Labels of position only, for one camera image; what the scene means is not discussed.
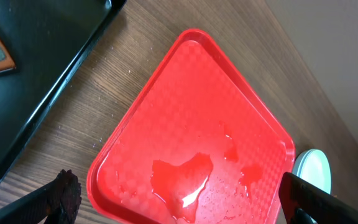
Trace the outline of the white plate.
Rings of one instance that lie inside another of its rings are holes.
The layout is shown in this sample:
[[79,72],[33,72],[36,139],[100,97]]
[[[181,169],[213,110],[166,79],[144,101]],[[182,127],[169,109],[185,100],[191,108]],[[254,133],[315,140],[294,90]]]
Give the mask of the white plate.
[[331,193],[331,169],[323,151],[310,149],[302,152],[295,160],[292,173],[327,194]]

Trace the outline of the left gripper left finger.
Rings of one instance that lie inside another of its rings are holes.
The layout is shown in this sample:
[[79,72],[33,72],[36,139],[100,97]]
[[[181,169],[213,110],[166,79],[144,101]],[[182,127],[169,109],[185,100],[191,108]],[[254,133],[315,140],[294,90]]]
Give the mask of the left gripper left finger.
[[0,209],[0,223],[74,223],[81,205],[81,184],[61,170],[43,187]]

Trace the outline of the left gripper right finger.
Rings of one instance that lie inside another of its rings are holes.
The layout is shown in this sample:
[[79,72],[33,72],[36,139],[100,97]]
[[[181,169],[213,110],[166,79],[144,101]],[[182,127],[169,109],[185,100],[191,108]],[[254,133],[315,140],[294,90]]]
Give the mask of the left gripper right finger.
[[283,174],[278,195],[289,224],[358,224],[358,210],[290,172]]

